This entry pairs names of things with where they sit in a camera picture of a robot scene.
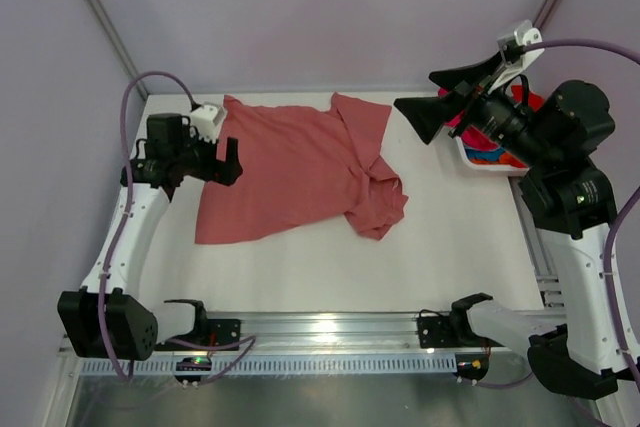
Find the salmon pink t shirt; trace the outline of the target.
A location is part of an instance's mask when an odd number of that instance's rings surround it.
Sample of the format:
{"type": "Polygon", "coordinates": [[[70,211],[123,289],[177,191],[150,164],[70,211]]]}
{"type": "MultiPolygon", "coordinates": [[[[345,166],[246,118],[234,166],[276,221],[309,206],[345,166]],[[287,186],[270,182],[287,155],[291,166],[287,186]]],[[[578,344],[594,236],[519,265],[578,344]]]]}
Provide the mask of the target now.
{"type": "Polygon", "coordinates": [[[243,172],[230,187],[204,184],[196,243],[256,241],[336,216],[381,240],[403,219],[408,197],[381,154],[390,106],[339,93],[326,111],[231,95],[223,105],[221,138],[237,139],[243,172]]]}

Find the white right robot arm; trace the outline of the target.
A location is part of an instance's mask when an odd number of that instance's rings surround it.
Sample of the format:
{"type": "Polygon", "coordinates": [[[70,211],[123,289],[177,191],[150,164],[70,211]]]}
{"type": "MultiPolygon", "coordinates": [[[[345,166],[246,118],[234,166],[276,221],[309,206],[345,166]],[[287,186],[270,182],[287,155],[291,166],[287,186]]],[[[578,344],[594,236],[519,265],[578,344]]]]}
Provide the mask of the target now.
{"type": "Polygon", "coordinates": [[[568,80],[539,108],[510,96],[500,56],[430,76],[435,97],[399,98],[395,108],[423,142],[443,127],[469,128],[526,166],[522,197],[562,289],[566,320],[553,325],[478,293],[455,301],[448,332],[463,345],[498,344],[524,357],[549,391],[598,400],[639,377],[639,344],[619,292],[615,234],[623,214],[592,153],[615,129],[606,95],[568,80]]]}

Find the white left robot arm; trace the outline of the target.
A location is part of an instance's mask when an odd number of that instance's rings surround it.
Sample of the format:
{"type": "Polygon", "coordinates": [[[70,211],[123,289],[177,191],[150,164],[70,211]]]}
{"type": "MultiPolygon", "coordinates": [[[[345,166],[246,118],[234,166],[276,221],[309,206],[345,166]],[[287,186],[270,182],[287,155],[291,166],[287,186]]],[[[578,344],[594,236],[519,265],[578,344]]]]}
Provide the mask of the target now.
{"type": "Polygon", "coordinates": [[[76,291],[61,294],[57,310],[75,353],[82,358],[148,359],[176,338],[203,346],[211,329],[202,302],[139,299],[142,270],[154,234],[183,180],[231,186],[241,176],[238,141],[229,137],[217,157],[226,110],[203,104],[187,115],[153,114],[146,135],[122,170],[121,189],[107,238],[76,291]]]}

